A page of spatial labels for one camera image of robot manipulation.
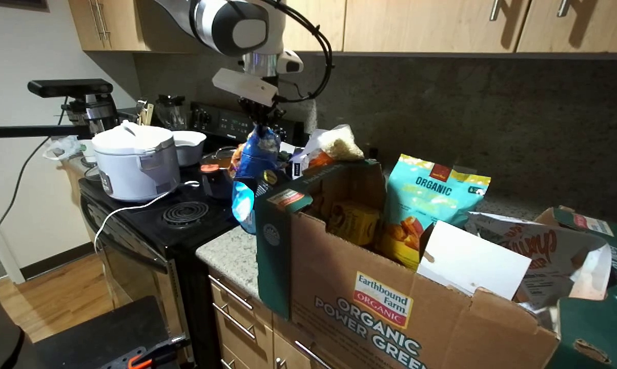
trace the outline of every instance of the dark backsplash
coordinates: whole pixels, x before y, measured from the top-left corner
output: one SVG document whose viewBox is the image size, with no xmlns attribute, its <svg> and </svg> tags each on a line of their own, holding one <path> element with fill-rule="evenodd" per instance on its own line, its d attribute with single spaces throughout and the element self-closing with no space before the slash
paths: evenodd
<svg viewBox="0 0 617 369">
<path fill-rule="evenodd" d="M 142 94 L 236 106 L 211 86 L 234 59 L 136 56 Z M 319 128 L 351 123 L 388 170 L 400 151 L 491 174 L 490 197 L 569 206 L 617 220 L 617 64 L 336 57 Z M 308 59 L 302 93 L 321 68 Z M 302 106 L 286 106 L 300 116 Z"/>
</svg>

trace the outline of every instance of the white rice cooker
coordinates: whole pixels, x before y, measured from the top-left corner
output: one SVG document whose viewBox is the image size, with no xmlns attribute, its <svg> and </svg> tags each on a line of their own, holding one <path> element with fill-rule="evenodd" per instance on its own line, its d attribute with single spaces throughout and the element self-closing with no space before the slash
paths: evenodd
<svg viewBox="0 0 617 369">
<path fill-rule="evenodd" d="M 121 126 L 92 138 L 100 182 L 116 200 L 143 204 L 180 185 L 174 135 L 161 128 Z"/>
</svg>

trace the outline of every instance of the white wall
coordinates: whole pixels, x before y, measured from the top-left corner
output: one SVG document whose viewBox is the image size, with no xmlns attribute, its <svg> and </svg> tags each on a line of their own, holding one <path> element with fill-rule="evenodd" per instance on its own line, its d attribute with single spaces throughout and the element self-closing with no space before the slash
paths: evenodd
<svg viewBox="0 0 617 369">
<path fill-rule="evenodd" d="M 115 86 L 116 106 L 130 106 L 136 97 L 132 57 L 88 57 L 78 43 L 66 0 L 47 0 L 47 11 L 0 6 L 0 126 L 53 126 L 63 98 L 38 98 L 29 81 L 105 78 Z M 109 68 L 123 90 L 94 61 Z M 5 210 L 18 168 L 42 138 L 0 139 L 0 216 Z M 0 260 L 12 278 L 23 266 L 88 241 L 71 182 L 54 163 L 34 155 L 20 185 L 18 200 L 0 230 Z"/>
</svg>

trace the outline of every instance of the stovetop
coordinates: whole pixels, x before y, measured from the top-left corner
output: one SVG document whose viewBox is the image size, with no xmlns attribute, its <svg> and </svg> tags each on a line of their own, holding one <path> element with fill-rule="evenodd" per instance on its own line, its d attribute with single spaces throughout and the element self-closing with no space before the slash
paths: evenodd
<svg viewBox="0 0 617 369">
<path fill-rule="evenodd" d="M 80 193 L 84 200 L 99 204 L 106 212 L 142 206 L 111 199 L 103 191 L 99 176 L 82 179 Z M 206 197 L 196 185 L 183 185 L 154 206 L 136 212 L 121 212 L 116 218 L 164 257 L 177 248 L 195 251 L 236 226 L 230 216 L 230 204 Z"/>
</svg>

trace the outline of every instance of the granite countertop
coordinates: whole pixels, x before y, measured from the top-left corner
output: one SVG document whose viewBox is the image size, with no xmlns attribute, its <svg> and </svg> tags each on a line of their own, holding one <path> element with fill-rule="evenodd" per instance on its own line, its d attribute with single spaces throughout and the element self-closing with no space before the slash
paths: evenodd
<svg viewBox="0 0 617 369">
<path fill-rule="evenodd" d="M 196 251 L 196 257 L 216 272 L 225 274 L 245 294 L 259 299 L 255 253 L 255 238 L 245 233 L 241 228 L 234 228 L 203 244 Z"/>
</svg>

